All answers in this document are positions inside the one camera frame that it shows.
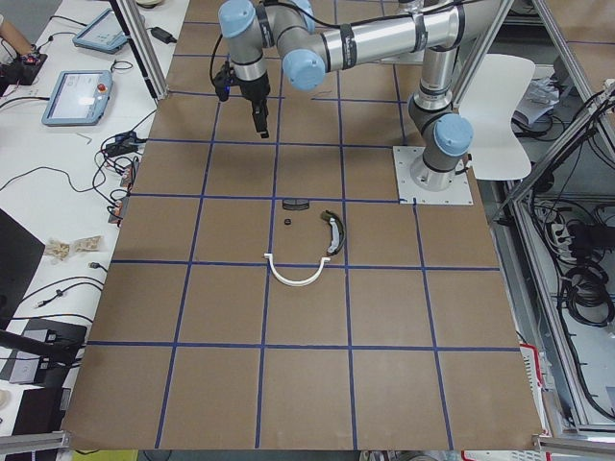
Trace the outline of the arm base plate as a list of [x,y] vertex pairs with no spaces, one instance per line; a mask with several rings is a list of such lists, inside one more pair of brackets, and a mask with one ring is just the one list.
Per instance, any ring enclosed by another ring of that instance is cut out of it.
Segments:
[[467,170],[462,160],[452,171],[439,173],[424,163],[425,148],[394,146],[398,201],[402,205],[472,206]]

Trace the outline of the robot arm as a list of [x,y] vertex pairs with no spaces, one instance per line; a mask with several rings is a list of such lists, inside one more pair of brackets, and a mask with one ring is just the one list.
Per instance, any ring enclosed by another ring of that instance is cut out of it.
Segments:
[[220,101],[229,98],[232,87],[239,88],[263,138],[269,135],[270,94],[264,50],[277,50],[285,77],[302,91],[312,91],[333,71],[403,53],[422,54],[422,76],[408,112],[426,147],[411,164],[410,176],[426,190],[441,191],[459,174],[458,165],[474,135],[470,122],[452,110],[455,53],[469,30],[460,3],[328,25],[317,32],[308,1],[226,1],[218,10],[218,21],[218,40],[227,44],[229,56],[220,70],[210,71],[211,84]]

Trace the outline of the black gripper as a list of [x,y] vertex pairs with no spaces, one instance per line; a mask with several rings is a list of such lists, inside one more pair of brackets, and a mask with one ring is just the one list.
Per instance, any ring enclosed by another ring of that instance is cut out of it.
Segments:
[[241,95],[252,105],[252,117],[256,132],[261,138],[268,138],[268,108],[267,96],[269,95],[268,73],[255,80],[242,80],[235,74],[235,68],[225,61],[220,70],[213,77],[213,86],[216,95],[221,102],[226,102],[230,97],[230,88],[238,86]]

